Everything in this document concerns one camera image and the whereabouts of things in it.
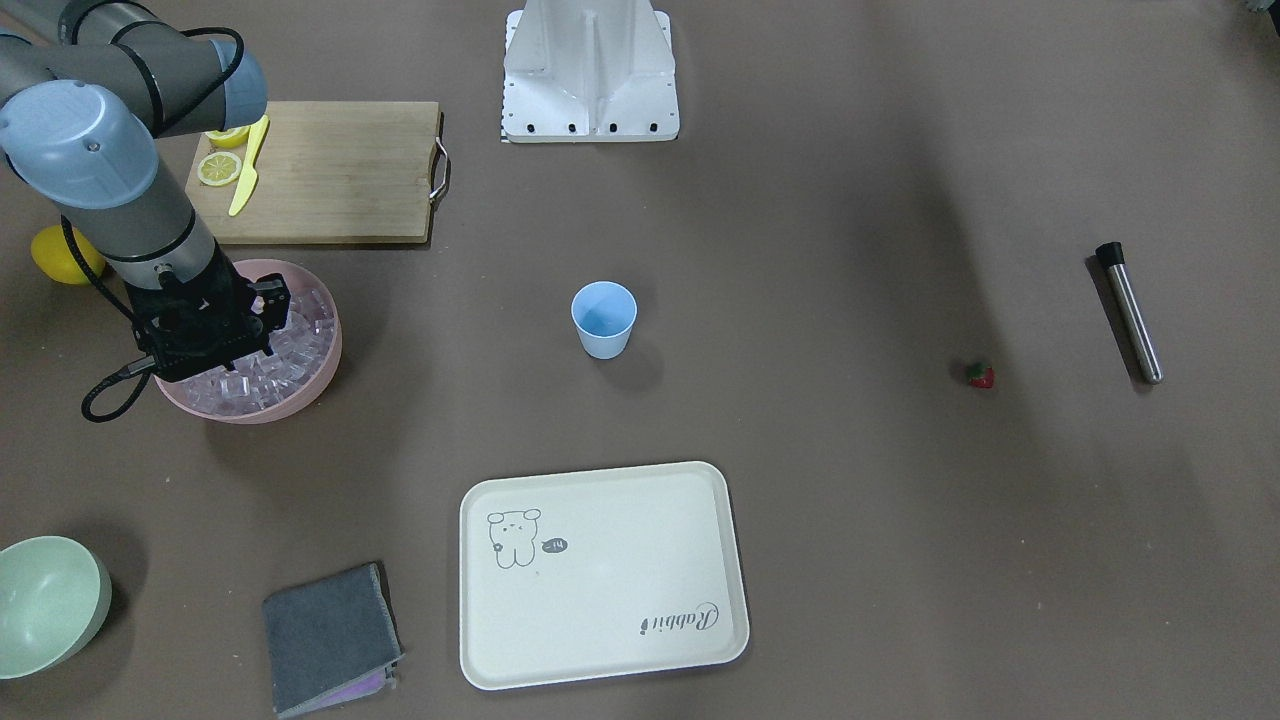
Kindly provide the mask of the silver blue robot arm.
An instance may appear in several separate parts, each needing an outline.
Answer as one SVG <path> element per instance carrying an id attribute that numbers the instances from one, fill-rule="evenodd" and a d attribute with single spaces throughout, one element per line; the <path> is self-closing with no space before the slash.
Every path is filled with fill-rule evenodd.
<path id="1" fill-rule="evenodd" d="M 142 368 L 178 382 L 269 354 L 287 319 L 278 274 L 244 278 L 160 138 L 250 126 L 262 69 L 228 28 L 180 31 L 138 1 L 5 1 L 3 160 L 120 277 Z"/>

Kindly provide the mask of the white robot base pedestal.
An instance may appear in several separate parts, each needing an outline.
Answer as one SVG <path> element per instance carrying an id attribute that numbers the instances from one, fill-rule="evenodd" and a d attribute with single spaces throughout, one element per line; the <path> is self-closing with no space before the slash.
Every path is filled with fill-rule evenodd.
<path id="1" fill-rule="evenodd" d="M 504 28 L 502 141 L 678 137 L 671 18 L 652 3 L 527 1 Z"/>

